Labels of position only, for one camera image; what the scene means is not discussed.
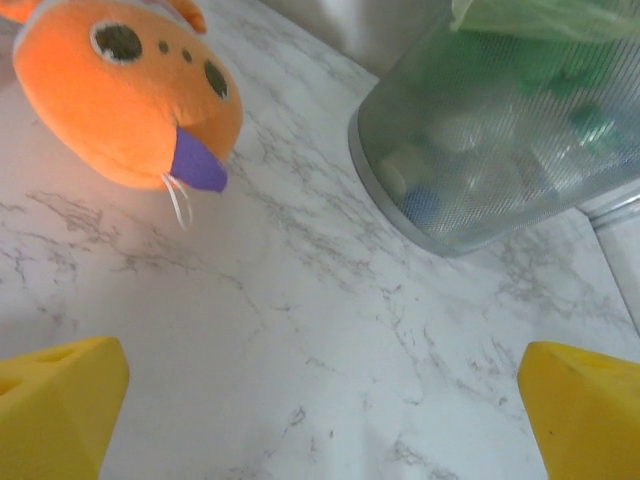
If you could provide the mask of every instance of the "orange plush toy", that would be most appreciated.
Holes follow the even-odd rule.
[[[34,109],[98,172],[225,188],[242,103],[191,0],[0,0],[0,15],[26,22],[13,63]]]

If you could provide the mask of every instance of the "plastic bag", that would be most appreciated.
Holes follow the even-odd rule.
[[[640,38],[639,10],[639,0],[452,0],[452,28],[601,43]]]

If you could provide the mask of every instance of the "plush toy eye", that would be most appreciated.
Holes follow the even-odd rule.
[[[227,81],[224,79],[222,72],[218,70],[211,60],[204,62],[204,73],[207,76],[207,81],[216,94],[222,99],[227,100],[229,98],[229,90],[227,88]]]
[[[91,45],[105,60],[131,63],[142,55],[142,42],[131,28],[122,23],[100,22],[91,28]]]

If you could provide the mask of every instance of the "mesh trash can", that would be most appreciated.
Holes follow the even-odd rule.
[[[640,177],[639,41],[454,31],[436,8],[349,126],[404,235],[456,256]]]

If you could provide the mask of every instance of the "marble countertop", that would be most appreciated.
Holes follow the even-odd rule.
[[[401,237],[349,157],[375,79],[255,0],[207,4],[243,93],[222,195],[94,174],[41,124],[0,29],[0,356],[120,338],[131,383],[105,480],[545,478],[528,342],[640,360],[572,211],[456,260]]]

